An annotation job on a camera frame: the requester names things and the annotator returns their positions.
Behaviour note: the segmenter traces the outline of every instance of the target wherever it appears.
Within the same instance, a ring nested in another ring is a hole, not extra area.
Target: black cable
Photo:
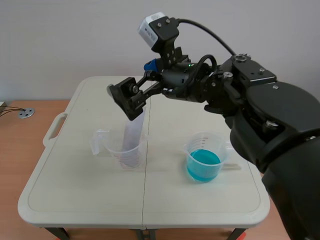
[[[178,18],[177,21],[178,21],[178,23],[191,24],[191,25],[194,25],[194,26],[204,30],[205,32],[210,34],[212,37],[214,37],[222,46],[224,46],[225,49],[227,49],[228,52],[231,53],[231,55],[236,55],[236,53],[228,46],[228,44],[226,44],[217,34],[215,34],[209,28],[201,25],[200,23],[197,23],[196,21],[192,21],[192,20],[189,20],[189,19]]]
[[[16,106],[5,106],[5,108],[20,109],[20,110],[22,110],[22,111],[25,111],[24,108],[16,107]]]
[[[196,66],[194,67],[194,69],[192,70],[192,72],[190,73],[189,75],[189,78],[187,79],[187,81],[185,81],[185,83],[176,88],[175,90],[173,90],[171,92],[171,94],[174,94],[174,95],[179,95],[180,93],[182,93],[183,90],[186,89],[186,87],[188,86],[188,84],[197,76],[198,72],[200,71],[202,65],[205,63],[205,61],[209,59],[211,61],[211,71],[213,72],[214,70],[216,70],[217,68],[217,61],[215,59],[214,56],[210,55],[210,54],[207,54],[207,55],[204,55],[200,60],[199,62],[196,64]]]
[[[8,111],[12,111],[12,110],[25,111],[24,109],[19,109],[19,108],[16,108],[16,109],[5,109],[5,110],[2,110],[2,111],[0,111],[0,113],[2,113],[2,112],[8,112]]]
[[[3,115],[6,115],[8,113],[15,112],[15,111],[21,111],[21,109],[12,109],[10,111],[5,112],[4,114],[1,114],[0,117],[2,117]]]

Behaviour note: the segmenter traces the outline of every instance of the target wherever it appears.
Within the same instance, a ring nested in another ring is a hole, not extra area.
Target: white table
[[[107,85],[125,78],[90,77],[78,86],[44,137],[45,150],[18,202],[20,216],[62,240],[68,239],[64,227],[240,229],[235,236],[262,222],[270,208],[268,194],[255,166],[237,153],[230,161],[241,169],[223,169],[209,183],[186,173],[181,148],[188,137],[198,131],[230,133],[223,118],[204,111],[203,104],[162,95],[148,101],[147,160],[139,169],[122,170],[111,157],[92,155],[94,130],[127,121],[106,92]],[[64,118],[58,136],[51,138]]]

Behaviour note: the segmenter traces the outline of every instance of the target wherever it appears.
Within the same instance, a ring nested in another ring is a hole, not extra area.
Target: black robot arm
[[[289,237],[320,240],[320,103],[301,88],[277,81],[250,56],[234,54],[224,42],[232,56],[222,65],[212,55],[191,63],[181,48],[174,48],[178,25],[179,19],[161,15],[152,21],[151,34],[159,36],[152,50],[161,56],[154,61],[156,69],[146,71],[138,83],[129,77],[111,85],[114,101],[130,120],[155,94],[207,102],[205,111],[225,118],[234,149],[264,174],[262,182]],[[140,90],[146,81],[155,84]]]

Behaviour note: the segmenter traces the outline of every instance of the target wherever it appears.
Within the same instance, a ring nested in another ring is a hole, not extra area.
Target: table leg
[[[63,227],[45,227],[45,229],[60,240],[70,240],[67,231]]]
[[[149,229],[149,239],[150,240],[156,240],[156,230],[157,229]]]
[[[133,229],[136,233],[136,238],[138,240],[156,240],[156,230],[157,229]]]
[[[144,236],[144,231],[140,230],[140,229],[133,229],[135,231],[136,234],[136,238],[138,240],[145,240],[145,236]]]
[[[237,240],[246,230],[245,228],[235,228],[227,240]]]

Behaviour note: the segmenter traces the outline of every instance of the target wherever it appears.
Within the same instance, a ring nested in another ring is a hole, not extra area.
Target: wooden surface
[[[24,222],[17,210],[19,196],[40,158],[42,144],[52,121],[62,113],[67,100],[14,101],[11,106],[35,108],[30,118],[18,112],[0,117],[0,240],[54,240],[45,229]],[[125,229],[67,228],[72,240],[135,240]],[[225,240],[231,229],[160,229],[157,240]],[[267,219],[246,231],[245,240],[289,240],[273,203]]]

